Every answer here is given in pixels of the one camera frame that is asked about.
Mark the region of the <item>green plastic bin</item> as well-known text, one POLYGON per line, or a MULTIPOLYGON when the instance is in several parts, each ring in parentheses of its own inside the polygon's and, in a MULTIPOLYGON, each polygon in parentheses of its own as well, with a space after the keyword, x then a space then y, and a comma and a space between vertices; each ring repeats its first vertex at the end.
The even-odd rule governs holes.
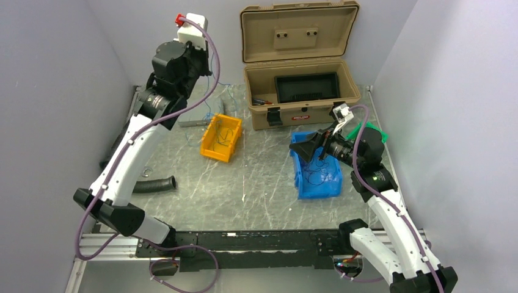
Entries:
MULTIPOLYGON (((345 136, 345 139, 347 140, 354 140, 357 138, 360 127, 362 126, 362 122, 360 122, 349 134, 345 136)), ((380 128, 372 124, 371 122, 367 122, 367 125, 364 127, 364 130, 362 132, 362 135, 366 134, 369 129, 372 129, 373 131, 376 131, 381 135, 381 142, 385 143, 389 137, 387 133, 382 131, 380 128)))

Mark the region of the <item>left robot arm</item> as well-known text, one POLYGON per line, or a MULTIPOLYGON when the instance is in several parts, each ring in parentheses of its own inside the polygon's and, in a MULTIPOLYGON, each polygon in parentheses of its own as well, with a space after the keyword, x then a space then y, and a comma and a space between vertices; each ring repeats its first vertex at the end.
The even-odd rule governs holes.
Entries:
POLYGON ((211 75, 208 48, 192 42, 166 42, 152 58, 153 72, 138 95, 134 114, 101 175, 74 201, 99 222, 124 236, 136 236, 165 247, 176 244, 175 229, 131 204, 140 174, 162 138, 182 114, 201 76, 211 75))

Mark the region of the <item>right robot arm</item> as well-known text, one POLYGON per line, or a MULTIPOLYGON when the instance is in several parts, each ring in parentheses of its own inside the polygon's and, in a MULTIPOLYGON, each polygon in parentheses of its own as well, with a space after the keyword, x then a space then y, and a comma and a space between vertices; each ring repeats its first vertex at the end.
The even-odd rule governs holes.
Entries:
POLYGON ((360 219, 340 224, 338 241, 362 255, 388 284, 390 292, 452 292, 458 276, 431 251, 411 220, 399 187, 381 162, 385 146, 380 131, 365 128, 355 139, 333 134, 330 128, 311 132, 289 148, 304 162, 316 154, 350 166, 351 181, 376 214, 392 247, 388 248, 360 219))

